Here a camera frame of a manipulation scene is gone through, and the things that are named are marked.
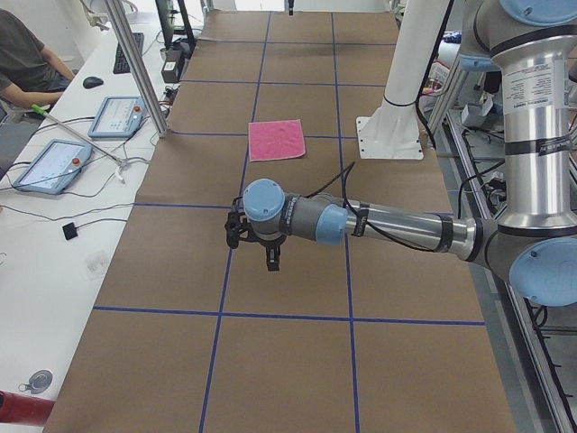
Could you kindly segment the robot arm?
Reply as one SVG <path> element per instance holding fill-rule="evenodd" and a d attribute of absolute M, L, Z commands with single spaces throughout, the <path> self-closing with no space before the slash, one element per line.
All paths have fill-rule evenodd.
<path fill-rule="evenodd" d="M 567 68 L 576 44 L 573 1 L 468 1 L 464 67 L 500 70 L 507 206 L 494 220 L 418 214 L 335 198 L 299 196 L 268 179 L 243 193 L 227 242 L 261 244 L 270 270 L 288 236 L 337 245 L 345 235 L 452 253 L 509 283 L 522 297 L 557 307 L 576 301 L 576 215 L 570 204 Z"/>

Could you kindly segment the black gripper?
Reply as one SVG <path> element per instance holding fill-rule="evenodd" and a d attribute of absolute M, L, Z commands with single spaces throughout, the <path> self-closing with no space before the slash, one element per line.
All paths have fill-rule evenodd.
<path fill-rule="evenodd" d="M 273 240 L 265 240 L 259 238 L 258 236 L 254 237 L 254 241 L 265 248 L 268 271 L 279 271 L 281 255 L 280 247 L 286 241 L 286 239 L 287 237 L 285 235 L 281 235 Z"/>

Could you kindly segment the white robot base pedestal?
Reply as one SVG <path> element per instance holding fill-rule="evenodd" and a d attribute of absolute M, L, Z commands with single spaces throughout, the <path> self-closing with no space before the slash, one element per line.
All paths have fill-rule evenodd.
<path fill-rule="evenodd" d="M 371 116 L 356 119 L 361 158 L 402 161 L 424 158 L 419 142 L 417 99 L 451 9 L 448 0 L 407 2 L 381 105 Z"/>

